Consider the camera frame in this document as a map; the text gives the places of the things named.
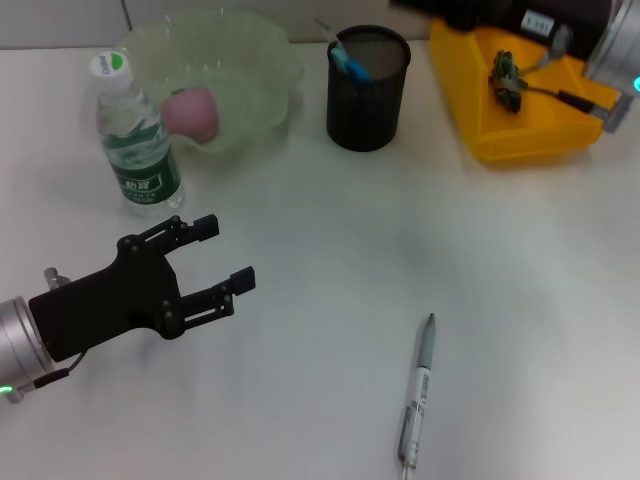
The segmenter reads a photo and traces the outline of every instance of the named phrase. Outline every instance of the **yellow tray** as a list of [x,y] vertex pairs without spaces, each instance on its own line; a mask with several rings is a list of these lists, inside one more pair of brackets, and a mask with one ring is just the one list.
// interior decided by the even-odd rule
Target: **yellow tray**
[[[544,47],[493,28],[459,33],[441,20],[433,21],[429,44],[460,133],[483,163],[509,168],[558,162],[563,157],[556,154],[584,149],[600,138],[602,121],[552,97],[524,93],[518,114],[494,97],[488,79],[496,53],[511,51],[516,64],[526,68],[540,60]],[[531,86],[566,90],[612,107],[617,92],[582,78],[583,69],[584,62],[567,57],[526,80]]]

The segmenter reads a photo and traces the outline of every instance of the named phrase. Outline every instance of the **black mesh pen holder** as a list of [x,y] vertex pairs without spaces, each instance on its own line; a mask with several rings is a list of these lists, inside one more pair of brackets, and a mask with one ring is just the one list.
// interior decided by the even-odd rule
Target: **black mesh pen holder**
[[388,28],[361,25],[338,34],[349,57],[371,76],[358,83],[335,65],[329,45],[327,132],[343,148],[371,152],[388,144],[396,134],[407,67],[409,44]]

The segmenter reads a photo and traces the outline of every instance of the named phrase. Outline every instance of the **plastic bottle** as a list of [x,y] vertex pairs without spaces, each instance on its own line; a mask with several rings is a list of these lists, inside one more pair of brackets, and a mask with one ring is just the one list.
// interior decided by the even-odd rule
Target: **plastic bottle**
[[126,202],[143,217],[171,216],[185,195],[157,106],[133,81],[122,53],[102,52],[89,69],[102,88],[98,135]]

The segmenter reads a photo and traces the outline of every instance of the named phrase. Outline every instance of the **bottle cap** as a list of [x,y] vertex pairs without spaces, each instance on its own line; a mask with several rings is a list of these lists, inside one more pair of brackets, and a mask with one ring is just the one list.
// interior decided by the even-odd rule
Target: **bottle cap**
[[108,92],[124,90],[133,82],[129,60],[115,50],[108,50],[93,57],[89,71]]

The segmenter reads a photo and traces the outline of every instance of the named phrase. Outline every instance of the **silver pen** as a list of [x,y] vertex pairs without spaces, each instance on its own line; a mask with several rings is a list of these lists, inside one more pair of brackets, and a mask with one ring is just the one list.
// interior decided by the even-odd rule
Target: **silver pen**
[[418,465],[418,450],[420,448],[420,432],[424,408],[427,404],[427,390],[431,375],[431,360],[433,359],[433,345],[436,340],[436,317],[432,313],[422,332],[420,355],[416,366],[415,387],[411,403],[407,406],[400,434],[398,458],[404,467],[403,480],[412,480],[413,472]]

